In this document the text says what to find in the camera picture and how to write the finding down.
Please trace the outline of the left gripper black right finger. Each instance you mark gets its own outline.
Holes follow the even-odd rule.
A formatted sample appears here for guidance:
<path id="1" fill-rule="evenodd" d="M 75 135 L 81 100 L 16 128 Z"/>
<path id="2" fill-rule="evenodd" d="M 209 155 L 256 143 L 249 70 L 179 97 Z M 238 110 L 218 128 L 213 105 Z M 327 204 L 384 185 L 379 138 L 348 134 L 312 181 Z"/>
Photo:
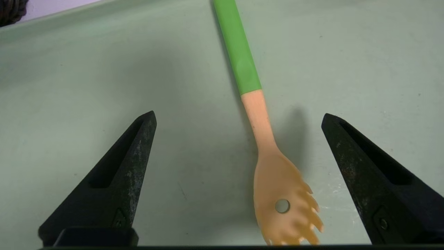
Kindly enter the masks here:
<path id="1" fill-rule="evenodd" d="M 371 243 L 443 245 L 438 192 L 342 118 L 321 127 Z"/>

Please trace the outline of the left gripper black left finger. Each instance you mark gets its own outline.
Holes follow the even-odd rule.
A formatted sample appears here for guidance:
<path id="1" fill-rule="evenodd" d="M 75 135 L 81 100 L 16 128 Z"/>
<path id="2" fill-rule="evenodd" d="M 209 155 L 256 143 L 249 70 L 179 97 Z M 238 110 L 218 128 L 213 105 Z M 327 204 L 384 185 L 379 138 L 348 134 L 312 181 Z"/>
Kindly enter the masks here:
<path id="1" fill-rule="evenodd" d="M 157 122 L 136 118 L 39 227 L 43 245 L 137 245 L 132 227 Z"/>

